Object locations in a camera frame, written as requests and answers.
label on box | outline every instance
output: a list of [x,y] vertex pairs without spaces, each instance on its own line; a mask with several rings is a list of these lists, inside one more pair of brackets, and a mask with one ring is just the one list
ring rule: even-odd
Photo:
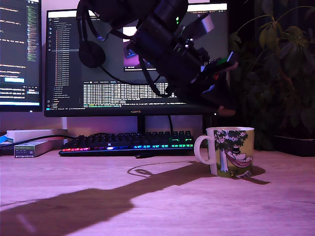
[[32,158],[35,154],[34,146],[16,146],[14,150],[15,158]]

white box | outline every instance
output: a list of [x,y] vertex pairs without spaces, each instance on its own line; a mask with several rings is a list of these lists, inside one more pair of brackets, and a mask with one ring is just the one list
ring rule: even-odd
[[[66,129],[33,129],[33,130],[8,130],[6,133],[7,141],[16,143],[28,139],[38,138],[48,135],[67,135]],[[64,139],[62,137],[45,138],[39,141]]]

monitor bezel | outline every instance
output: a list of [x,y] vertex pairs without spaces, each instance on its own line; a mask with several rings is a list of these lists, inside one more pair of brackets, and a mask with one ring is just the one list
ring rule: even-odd
[[42,112],[43,111],[43,76],[42,76],[42,0],[38,0],[38,42],[39,42],[39,106],[0,105],[0,112]]
[[[216,4],[216,3],[226,3],[227,4],[227,36],[229,34],[229,3],[227,0],[224,1],[212,1],[212,2],[201,2],[193,4]],[[48,14],[49,12],[59,12],[59,11],[76,11],[77,9],[58,9],[58,10],[47,10],[46,14],[46,25],[48,24]],[[47,91],[47,66],[45,66],[45,97]],[[128,116],[166,116],[166,115],[212,115],[218,111],[218,108],[149,108],[149,109],[120,109],[120,110],[46,110],[44,108],[44,115],[46,117],[128,117]]]

monitor stand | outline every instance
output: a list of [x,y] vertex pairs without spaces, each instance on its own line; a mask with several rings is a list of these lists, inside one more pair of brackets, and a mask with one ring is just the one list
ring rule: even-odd
[[207,133],[207,128],[218,127],[219,117],[216,115],[202,115],[202,133]]
[[137,127],[138,127],[138,134],[145,134],[146,133],[146,116],[138,116],[137,117]]

headphone ear cup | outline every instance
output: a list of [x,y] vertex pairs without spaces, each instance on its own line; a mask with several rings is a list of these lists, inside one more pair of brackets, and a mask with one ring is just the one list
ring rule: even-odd
[[86,67],[97,68],[104,64],[106,55],[101,46],[93,41],[86,41],[80,44],[79,58]]

